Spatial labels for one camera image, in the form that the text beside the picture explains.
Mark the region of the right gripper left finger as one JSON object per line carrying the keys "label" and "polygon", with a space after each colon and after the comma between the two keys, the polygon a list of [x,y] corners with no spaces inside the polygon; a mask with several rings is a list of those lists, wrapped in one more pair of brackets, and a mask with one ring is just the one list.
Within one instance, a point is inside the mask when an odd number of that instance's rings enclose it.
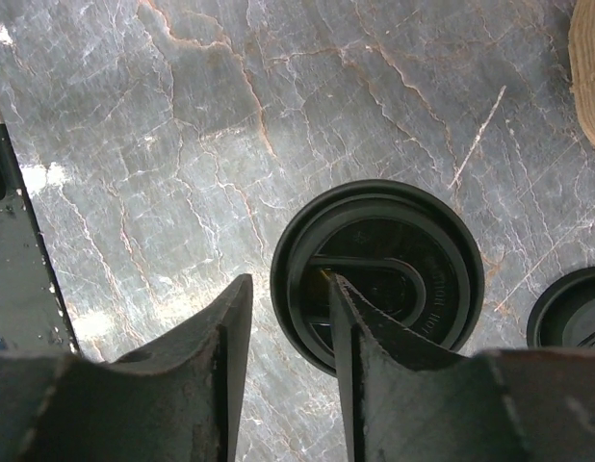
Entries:
{"label": "right gripper left finger", "polygon": [[113,363],[0,352],[0,461],[232,461],[253,282]]}

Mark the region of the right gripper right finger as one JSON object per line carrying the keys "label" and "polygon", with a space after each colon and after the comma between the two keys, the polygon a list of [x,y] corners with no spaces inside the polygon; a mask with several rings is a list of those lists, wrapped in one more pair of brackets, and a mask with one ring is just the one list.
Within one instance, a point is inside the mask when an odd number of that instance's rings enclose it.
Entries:
{"label": "right gripper right finger", "polygon": [[595,349],[465,357],[329,279],[352,461],[595,461]]}

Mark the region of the black plastic cup lid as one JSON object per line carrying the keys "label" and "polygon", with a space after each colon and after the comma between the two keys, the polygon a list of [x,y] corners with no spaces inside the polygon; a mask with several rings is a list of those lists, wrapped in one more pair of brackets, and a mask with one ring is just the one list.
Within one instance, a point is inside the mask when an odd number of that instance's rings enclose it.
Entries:
{"label": "black plastic cup lid", "polygon": [[330,279],[340,275],[376,308],[451,351],[481,312],[484,269],[463,220],[444,202],[392,180],[349,182],[301,208],[272,257],[272,308],[290,344],[335,374]]}

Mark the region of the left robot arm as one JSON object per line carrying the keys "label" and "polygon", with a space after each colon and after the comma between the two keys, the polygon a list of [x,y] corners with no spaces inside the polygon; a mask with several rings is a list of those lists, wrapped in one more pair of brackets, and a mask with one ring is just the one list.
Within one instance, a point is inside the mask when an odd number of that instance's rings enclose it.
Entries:
{"label": "left robot arm", "polygon": [[0,112],[0,351],[81,353]]}

